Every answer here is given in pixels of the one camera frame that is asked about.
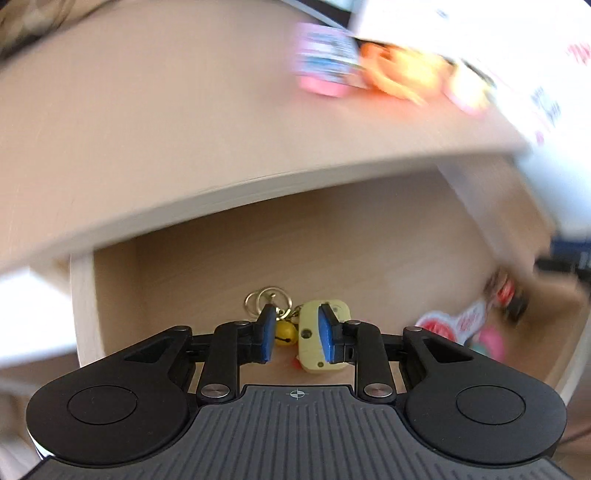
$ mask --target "yellow keychain toy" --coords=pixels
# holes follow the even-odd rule
[[[328,303],[340,322],[351,319],[351,312],[347,304],[340,300],[312,300],[300,307],[298,360],[304,370],[311,374],[341,370],[346,363],[330,364],[324,357],[324,350],[320,339],[319,307]]]

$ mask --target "black object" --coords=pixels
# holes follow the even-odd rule
[[[564,260],[560,257],[538,257],[535,261],[535,267],[540,271],[574,274],[579,282],[591,287],[591,268],[579,265],[578,261]]]
[[[192,336],[174,327],[39,390],[30,480],[567,479],[545,458],[566,425],[547,385],[417,327],[329,321],[355,386],[247,385],[270,359],[275,309]],[[204,362],[196,394],[187,389]],[[398,362],[408,393],[396,393]]]

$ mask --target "red object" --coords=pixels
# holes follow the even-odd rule
[[[507,279],[505,284],[496,293],[496,299],[501,307],[506,307],[515,295],[515,284],[512,280]]]
[[[300,361],[298,360],[298,358],[295,356],[294,359],[291,361],[291,366],[293,368],[296,368],[298,370],[303,370],[303,367],[301,366]]]
[[[436,333],[441,335],[452,342],[456,342],[456,335],[453,333],[453,330],[443,322],[440,322],[436,319],[427,319],[421,322],[421,327],[425,330],[429,330],[429,332]]]

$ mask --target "open drawer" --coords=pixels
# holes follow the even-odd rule
[[[550,230],[500,158],[214,213],[73,261],[81,363],[172,325],[212,332],[245,318],[245,296],[268,285],[287,290],[294,304],[341,299],[353,318],[401,333],[429,310],[464,310],[503,263],[530,296],[516,326],[490,320],[505,338],[506,363],[564,391],[568,400],[586,349],[580,338],[588,307],[574,281],[532,273]],[[352,367],[322,375],[298,370],[296,353],[296,347],[275,348],[270,364],[241,368],[242,382],[353,381]]]

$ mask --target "keychain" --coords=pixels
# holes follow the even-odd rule
[[[263,307],[271,303],[277,310],[277,327],[275,344],[290,346],[298,344],[296,357],[302,368],[309,373],[340,370],[344,363],[331,364],[326,361],[320,339],[322,318],[319,318],[319,307],[328,303],[340,322],[351,319],[347,304],[340,300],[312,300],[293,306],[290,295],[280,287],[265,287],[249,293],[244,299],[244,309],[252,318],[257,318]]]

